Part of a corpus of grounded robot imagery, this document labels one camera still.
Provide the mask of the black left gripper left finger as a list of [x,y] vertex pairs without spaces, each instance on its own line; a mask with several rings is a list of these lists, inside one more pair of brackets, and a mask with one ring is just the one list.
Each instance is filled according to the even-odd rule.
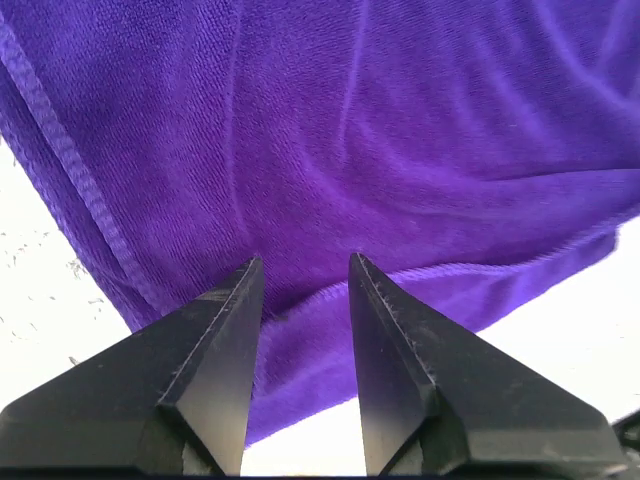
[[5,475],[236,475],[264,295],[252,258],[216,287],[10,403]]

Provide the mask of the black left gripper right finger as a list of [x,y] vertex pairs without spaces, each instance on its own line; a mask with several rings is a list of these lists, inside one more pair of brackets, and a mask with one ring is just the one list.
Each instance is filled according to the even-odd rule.
[[422,303],[361,254],[349,307],[370,475],[624,475],[602,413]]

